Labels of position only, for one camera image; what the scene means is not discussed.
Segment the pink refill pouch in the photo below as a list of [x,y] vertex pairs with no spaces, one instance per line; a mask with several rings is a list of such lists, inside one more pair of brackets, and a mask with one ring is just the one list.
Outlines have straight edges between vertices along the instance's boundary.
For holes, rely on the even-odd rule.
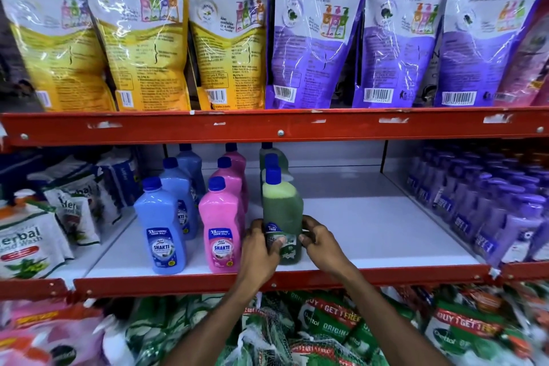
[[549,0],[541,0],[496,92],[494,106],[531,106],[549,73]]

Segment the pile of green refill pouches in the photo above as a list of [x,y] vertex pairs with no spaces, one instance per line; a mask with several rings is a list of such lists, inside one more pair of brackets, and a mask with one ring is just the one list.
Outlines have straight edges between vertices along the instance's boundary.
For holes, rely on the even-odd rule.
[[[549,280],[488,285],[387,286],[390,306],[455,366],[549,366]],[[147,297],[125,342],[135,366],[160,366],[222,293]],[[259,293],[215,366],[389,366],[344,290]]]

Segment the pink cleaner bottle blue cap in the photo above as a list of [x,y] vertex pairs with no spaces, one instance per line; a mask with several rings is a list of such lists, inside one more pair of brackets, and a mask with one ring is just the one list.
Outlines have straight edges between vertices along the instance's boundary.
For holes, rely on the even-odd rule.
[[237,272],[244,229],[240,196],[228,188],[224,177],[213,176],[198,209],[204,225],[204,252],[210,271],[215,274]]
[[238,151],[237,143],[228,142],[225,144],[224,157],[230,158],[232,167],[243,177],[246,169],[246,158]]
[[233,163],[231,157],[222,156],[217,160],[217,170],[210,179],[216,176],[223,177],[226,189],[239,198],[240,215],[244,218],[249,206],[248,185],[244,172]]

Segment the blue and white pouch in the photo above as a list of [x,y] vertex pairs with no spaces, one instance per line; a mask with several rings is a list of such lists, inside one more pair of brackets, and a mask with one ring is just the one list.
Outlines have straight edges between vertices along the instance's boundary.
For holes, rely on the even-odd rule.
[[131,207],[143,193],[138,160],[129,147],[114,147],[102,154],[96,172],[104,176],[106,188],[117,208]]

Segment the person's left forearm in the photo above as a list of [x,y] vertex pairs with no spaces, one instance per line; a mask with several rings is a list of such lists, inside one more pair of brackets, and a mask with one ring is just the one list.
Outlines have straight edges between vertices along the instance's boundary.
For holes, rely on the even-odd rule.
[[245,308],[269,279],[241,275],[220,303],[175,346],[160,366],[215,366]]

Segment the green cleaner bottle blue cap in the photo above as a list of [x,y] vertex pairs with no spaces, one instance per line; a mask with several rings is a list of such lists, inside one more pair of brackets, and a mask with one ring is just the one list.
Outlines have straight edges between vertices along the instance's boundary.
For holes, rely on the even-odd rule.
[[279,148],[273,146],[272,142],[263,142],[259,151],[260,170],[264,167],[264,157],[269,153],[277,153],[285,155]]
[[294,182],[294,177],[289,171],[289,164],[285,155],[269,153],[264,157],[264,167],[261,171],[261,184],[264,184],[266,181],[266,170],[272,167],[279,167],[281,169],[281,180],[283,182]]
[[301,260],[304,202],[297,189],[282,178],[278,166],[265,168],[262,184],[263,226],[266,244],[271,248],[279,238],[285,238],[281,247],[280,265],[295,265]]

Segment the rows of purple bottles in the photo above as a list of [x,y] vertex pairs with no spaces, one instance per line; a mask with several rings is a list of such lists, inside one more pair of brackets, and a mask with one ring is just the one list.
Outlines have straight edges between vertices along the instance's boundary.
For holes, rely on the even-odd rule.
[[426,141],[403,185],[492,268],[549,262],[549,150],[519,140]]

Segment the white shelf board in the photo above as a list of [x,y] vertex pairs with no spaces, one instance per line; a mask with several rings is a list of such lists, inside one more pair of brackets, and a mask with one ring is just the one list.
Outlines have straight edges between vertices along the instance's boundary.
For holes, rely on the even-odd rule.
[[[359,269],[441,267],[443,279],[465,267],[481,277],[483,265],[423,208],[372,166],[294,167],[293,184],[304,213],[324,224]],[[137,219],[110,244],[84,260],[72,260],[55,278],[75,287],[76,279],[155,276]]]

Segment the person's right hand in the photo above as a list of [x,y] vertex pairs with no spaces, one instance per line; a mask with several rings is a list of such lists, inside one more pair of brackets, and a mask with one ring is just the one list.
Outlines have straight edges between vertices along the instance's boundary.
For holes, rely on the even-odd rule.
[[316,235],[316,247],[305,250],[319,270],[344,285],[356,281],[361,276],[360,271],[347,258],[333,233],[326,226],[313,217],[304,215],[302,227],[302,233],[314,232]]

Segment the person's left hand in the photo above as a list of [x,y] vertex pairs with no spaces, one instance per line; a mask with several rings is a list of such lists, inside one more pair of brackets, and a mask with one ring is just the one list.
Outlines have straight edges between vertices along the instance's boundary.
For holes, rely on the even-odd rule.
[[251,295],[256,294],[271,279],[281,260],[280,255],[268,255],[262,228],[262,219],[253,220],[242,242],[237,283]]

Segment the white green hand wash pouch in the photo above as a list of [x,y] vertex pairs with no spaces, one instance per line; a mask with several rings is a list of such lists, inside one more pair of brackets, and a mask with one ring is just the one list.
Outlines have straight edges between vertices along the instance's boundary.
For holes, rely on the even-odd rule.
[[98,225],[113,225],[120,219],[120,208],[112,194],[109,177],[101,168],[65,176],[55,184],[72,197],[86,198],[91,216]]
[[91,216],[87,199],[72,197],[58,187],[43,190],[48,203],[55,208],[64,230],[78,246],[100,243],[98,224]]
[[73,259],[52,207],[30,203],[0,217],[0,279],[44,279]]

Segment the purple and white refill pouch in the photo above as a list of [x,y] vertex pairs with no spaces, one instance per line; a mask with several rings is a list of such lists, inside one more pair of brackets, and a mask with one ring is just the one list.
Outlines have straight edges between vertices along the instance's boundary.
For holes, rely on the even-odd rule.
[[353,108],[412,107],[446,0],[365,0]]
[[268,0],[264,107],[330,108],[364,0]]
[[447,0],[435,107],[489,107],[540,0]]

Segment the person's right forearm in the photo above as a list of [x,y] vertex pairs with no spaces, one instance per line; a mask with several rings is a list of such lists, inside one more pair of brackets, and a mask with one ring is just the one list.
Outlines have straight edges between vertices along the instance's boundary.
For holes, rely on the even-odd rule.
[[353,265],[336,274],[377,340],[389,366],[452,366]]

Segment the yellow and white refill pouch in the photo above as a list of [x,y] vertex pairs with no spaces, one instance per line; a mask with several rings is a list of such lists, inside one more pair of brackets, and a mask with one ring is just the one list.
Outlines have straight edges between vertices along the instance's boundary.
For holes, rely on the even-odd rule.
[[87,0],[1,0],[47,112],[115,112],[107,61]]
[[118,109],[190,111],[188,0],[88,0]]
[[202,110],[264,109],[267,0],[189,0]]

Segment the red metal shelf beam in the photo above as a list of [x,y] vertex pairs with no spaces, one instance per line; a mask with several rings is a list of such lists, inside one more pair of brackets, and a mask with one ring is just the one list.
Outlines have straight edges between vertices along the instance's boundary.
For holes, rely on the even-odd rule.
[[[492,279],[487,265],[419,266],[361,269],[374,286],[439,285],[460,283],[498,284],[549,280],[549,261],[505,265]],[[61,279],[0,280],[0,301],[183,295],[228,291],[236,274],[141,275],[137,277],[82,278],[69,290]],[[338,280],[318,270],[276,272],[260,290],[295,291],[340,288]]]
[[0,113],[0,152],[85,145],[548,136],[549,106]]

